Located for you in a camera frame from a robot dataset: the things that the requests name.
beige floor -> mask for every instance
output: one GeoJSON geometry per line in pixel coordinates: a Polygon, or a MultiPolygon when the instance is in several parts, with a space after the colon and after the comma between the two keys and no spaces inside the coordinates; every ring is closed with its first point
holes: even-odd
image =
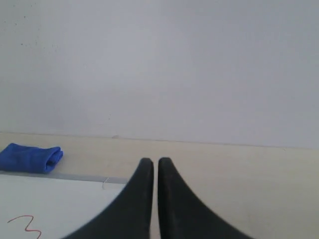
{"type": "MultiPolygon", "coordinates": [[[[8,143],[65,151],[55,171],[129,178],[142,157],[173,159],[193,191],[259,239],[319,238],[319,150],[0,133],[8,143]]],[[[152,238],[159,239],[156,187],[152,238]]]]}

red scribble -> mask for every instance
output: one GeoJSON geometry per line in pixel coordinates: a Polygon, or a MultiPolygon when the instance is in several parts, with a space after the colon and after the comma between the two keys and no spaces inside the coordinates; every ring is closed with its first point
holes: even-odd
{"type": "Polygon", "coordinates": [[[28,225],[26,225],[26,227],[25,227],[24,231],[25,231],[25,232],[37,232],[37,233],[39,233],[39,236],[36,238],[36,239],[39,239],[39,238],[40,238],[40,236],[41,236],[41,234],[42,234],[42,232],[41,232],[41,231],[39,231],[39,230],[29,230],[29,229],[28,229],[28,227],[30,226],[30,224],[32,223],[32,221],[33,221],[33,219],[34,219],[34,217],[33,217],[33,216],[31,216],[31,215],[19,216],[19,217],[16,217],[16,218],[11,219],[11,220],[10,220],[10,221],[8,221],[7,223],[10,223],[10,222],[14,221],[15,219],[23,218],[23,217],[31,217],[31,220],[30,220],[29,224],[28,224],[28,225]]]}

metal strip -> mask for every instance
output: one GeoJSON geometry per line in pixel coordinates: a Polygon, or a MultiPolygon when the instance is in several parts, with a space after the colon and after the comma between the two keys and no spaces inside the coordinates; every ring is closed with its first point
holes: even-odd
{"type": "Polygon", "coordinates": [[[117,184],[126,184],[128,182],[128,179],[126,179],[126,178],[102,177],[102,176],[91,176],[91,175],[76,175],[76,174],[61,174],[61,173],[32,174],[32,173],[0,171],[0,175],[1,174],[12,175],[12,176],[36,177],[36,178],[54,178],[54,179],[90,181],[90,182],[107,182],[107,183],[117,183],[117,184]]]}

white wall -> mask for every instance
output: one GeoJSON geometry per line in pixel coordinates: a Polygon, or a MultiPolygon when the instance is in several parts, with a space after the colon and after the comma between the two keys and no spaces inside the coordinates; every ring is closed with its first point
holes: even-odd
{"type": "Polygon", "coordinates": [[[317,0],[3,0],[0,131],[319,148],[317,0]]]}

blue cloth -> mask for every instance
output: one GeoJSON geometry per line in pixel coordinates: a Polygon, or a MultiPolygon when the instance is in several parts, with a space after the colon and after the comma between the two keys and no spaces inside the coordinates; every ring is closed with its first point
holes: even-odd
{"type": "Polygon", "coordinates": [[[38,148],[11,143],[0,153],[0,170],[49,173],[62,156],[60,147],[38,148]]]}

